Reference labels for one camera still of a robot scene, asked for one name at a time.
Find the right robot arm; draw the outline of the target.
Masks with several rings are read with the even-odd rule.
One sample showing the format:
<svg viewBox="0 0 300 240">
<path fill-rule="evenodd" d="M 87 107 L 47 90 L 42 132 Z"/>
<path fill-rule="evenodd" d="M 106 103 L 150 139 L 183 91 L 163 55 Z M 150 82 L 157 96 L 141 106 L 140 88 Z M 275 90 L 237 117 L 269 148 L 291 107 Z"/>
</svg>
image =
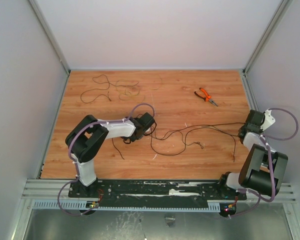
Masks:
<svg viewBox="0 0 300 240">
<path fill-rule="evenodd" d="M 266 142 L 264 131 L 276 122 L 272 110 L 251 110 L 238 130 L 240 142 L 249 153 L 239 173 L 226 172 L 220 177 L 216 187 L 220 198 L 229 199 L 243 190 L 273 200 L 279 193 L 288 156 L 274 150 Z"/>
</svg>

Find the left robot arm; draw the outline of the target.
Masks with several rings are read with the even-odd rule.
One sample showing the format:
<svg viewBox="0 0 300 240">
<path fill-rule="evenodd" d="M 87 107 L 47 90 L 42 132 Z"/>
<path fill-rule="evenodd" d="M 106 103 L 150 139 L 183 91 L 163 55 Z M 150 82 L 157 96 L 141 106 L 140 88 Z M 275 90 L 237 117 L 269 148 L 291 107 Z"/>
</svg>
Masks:
<svg viewBox="0 0 300 240">
<path fill-rule="evenodd" d="M 133 143 L 146 136 L 155 123 L 148 112 L 140 117 L 110 121 L 97 119 L 91 114 L 85 116 L 65 138 L 68 156 L 74 161 L 77 178 L 81 182 L 81 193 L 88 198 L 97 193 L 94 158 L 105 140 L 121 138 L 126 144 Z"/>
</svg>

